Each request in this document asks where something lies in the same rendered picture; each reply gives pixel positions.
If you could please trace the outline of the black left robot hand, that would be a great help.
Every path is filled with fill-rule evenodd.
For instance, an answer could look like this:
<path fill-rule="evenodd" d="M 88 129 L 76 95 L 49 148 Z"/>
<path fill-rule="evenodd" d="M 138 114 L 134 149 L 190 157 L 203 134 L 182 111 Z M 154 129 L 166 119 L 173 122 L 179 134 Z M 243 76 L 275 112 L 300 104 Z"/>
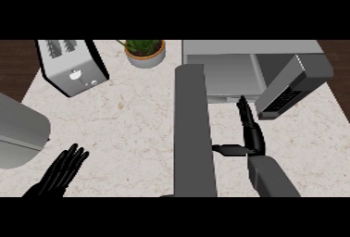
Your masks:
<path fill-rule="evenodd" d="M 66 196 L 66 190 L 73 182 L 89 152 L 74 143 L 64 150 L 46 170 L 40 181 L 24 194 L 26 198 L 60 198 Z"/>

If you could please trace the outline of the silver toaster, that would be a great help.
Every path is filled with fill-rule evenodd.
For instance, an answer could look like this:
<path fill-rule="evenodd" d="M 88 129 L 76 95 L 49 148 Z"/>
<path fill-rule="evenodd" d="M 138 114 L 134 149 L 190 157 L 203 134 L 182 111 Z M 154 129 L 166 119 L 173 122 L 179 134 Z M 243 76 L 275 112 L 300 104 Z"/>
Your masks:
<path fill-rule="evenodd" d="M 92 40 L 36 40 L 36 47 L 43 77 L 67 97 L 110 80 Z"/>

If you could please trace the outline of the grey microwave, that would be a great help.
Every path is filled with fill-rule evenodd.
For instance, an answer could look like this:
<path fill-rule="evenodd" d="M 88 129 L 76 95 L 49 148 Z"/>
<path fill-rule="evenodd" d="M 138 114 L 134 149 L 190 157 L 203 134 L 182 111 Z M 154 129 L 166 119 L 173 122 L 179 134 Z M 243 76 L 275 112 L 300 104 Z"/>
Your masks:
<path fill-rule="evenodd" d="M 246 98 L 277 119 L 334 77 L 315 40 L 185 40 L 182 62 L 204 66 L 212 104 Z"/>

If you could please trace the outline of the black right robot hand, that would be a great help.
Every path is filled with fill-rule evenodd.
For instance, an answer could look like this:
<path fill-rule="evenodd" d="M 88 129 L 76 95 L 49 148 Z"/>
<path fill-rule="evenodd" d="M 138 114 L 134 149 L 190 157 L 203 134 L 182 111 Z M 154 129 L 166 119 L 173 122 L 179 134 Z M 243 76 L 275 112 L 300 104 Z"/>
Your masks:
<path fill-rule="evenodd" d="M 261 125 L 255 121 L 246 96 L 241 96 L 237 107 L 240 110 L 246 145 L 216 144 L 212 149 L 224 156 L 263 156 L 266 154 L 265 135 Z"/>

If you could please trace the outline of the dark grey microwave door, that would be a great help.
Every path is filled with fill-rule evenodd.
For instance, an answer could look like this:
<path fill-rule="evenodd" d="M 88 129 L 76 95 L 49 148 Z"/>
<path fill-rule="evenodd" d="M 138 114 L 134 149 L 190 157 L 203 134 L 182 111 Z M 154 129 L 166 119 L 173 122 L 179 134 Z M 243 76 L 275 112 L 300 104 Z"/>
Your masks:
<path fill-rule="evenodd" d="M 175 69 L 175 193 L 169 197 L 216 197 L 212 128 L 204 66 Z"/>

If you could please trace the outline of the green plant in grey pot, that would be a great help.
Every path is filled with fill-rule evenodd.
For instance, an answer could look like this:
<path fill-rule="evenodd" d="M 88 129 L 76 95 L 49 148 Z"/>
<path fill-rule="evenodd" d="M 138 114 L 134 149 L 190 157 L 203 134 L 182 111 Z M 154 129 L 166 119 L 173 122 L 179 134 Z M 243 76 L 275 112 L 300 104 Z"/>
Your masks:
<path fill-rule="evenodd" d="M 151 69 L 165 60 L 166 41 L 165 40 L 119 40 L 125 47 L 125 53 L 134 66 L 139 69 Z"/>

